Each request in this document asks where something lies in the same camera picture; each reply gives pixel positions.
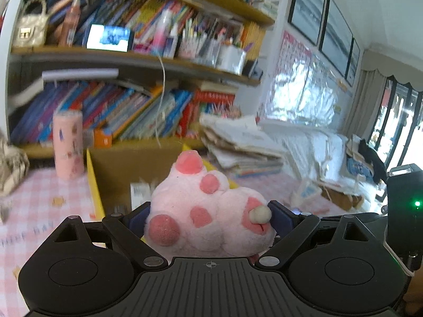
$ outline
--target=cable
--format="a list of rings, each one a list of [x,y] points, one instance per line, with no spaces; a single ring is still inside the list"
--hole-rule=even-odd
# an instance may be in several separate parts
[[[398,262],[398,264],[400,265],[400,267],[403,270],[403,272],[407,276],[414,277],[414,272],[410,271],[407,268],[407,266],[401,261],[401,259],[399,258],[399,256],[397,254],[395,254],[395,252],[392,250],[392,248],[389,246],[389,244],[386,243],[386,233],[387,233],[387,231],[388,231],[388,224],[386,224],[386,227],[385,227],[384,239],[383,239],[383,246],[385,247],[386,250],[388,250],[388,252],[392,255],[392,257]]]
[[[163,70],[163,86],[162,86],[162,94],[160,96],[160,102],[159,102],[159,107],[157,109],[157,114],[156,114],[156,121],[154,123],[154,130],[156,133],[156,140],[157,140],[157,144],[159,145],[159,148],[162,148],[162,145],[160,144],[160,140],[159,140],[159,134],[157,133],[157,119],[159,118],[159,114],[160,114],[160,109],[162,108],[162,103],[163,103],[163,97],[164,97],[164,87],[166,85],[166,72],[164,70],[164,65],[163,65],[163,61],[162,58],[160,57],[159,53],[154,51],[154,54],[157,56],[157,58],[160,61],[160,65],[162,66],[162,70]]]

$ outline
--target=pink tumbler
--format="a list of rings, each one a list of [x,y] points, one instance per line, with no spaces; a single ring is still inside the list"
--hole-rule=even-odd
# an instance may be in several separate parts
[[[70,110],[53,116],[53,148],[59,178],[71,180],[84,173],[81,111]]]

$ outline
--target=smartphone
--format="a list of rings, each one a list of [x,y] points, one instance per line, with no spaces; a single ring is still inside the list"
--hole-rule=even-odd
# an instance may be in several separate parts
[[[91,25],[87,49],[127,52],[132,50],[134,32],[119,26]]]

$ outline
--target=stuffed animal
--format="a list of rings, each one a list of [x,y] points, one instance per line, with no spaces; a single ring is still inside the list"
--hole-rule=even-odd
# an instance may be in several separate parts
[[[200,155],[182,152],[169,176],[151,196],[146,243],[173,257],[249,257],[255,261],[273,243],[272,213],[255,190],[229,189],[217,170],[207,171]]]

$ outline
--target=pink checkered tablecloth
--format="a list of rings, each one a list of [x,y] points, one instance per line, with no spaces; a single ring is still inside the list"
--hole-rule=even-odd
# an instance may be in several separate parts
[[[53,206],[53,198],[65,203]],[[22,268],[50,233],[70,215],[90,221],[94,214],[87,176],[66,182],[57,178],[54,169],[31,171],[10,196],[12,202],[7,222],[0,225],[0,317],[22,317],[28,308],[13,275]]]
[[[266,200],[278,200],[285,206],[300,185],[299,180],[284,173],[234,180],[241,186],[257,190]],[[53,206],[52,200],[56,197],[64,198],[65,203]],[[83,221],[92,221],[94,205],[86,175],[66,182],[57,178],[54,169],[31,171],[22,185],[3,200],[12,202],[13,206],[6,224],[0,225],[0,317],[22,317],[28,309],[13,271],[16,267],[22,268],[67,216],[79,215]],[[346,213],[322,197],[303,209],[319,216]]]

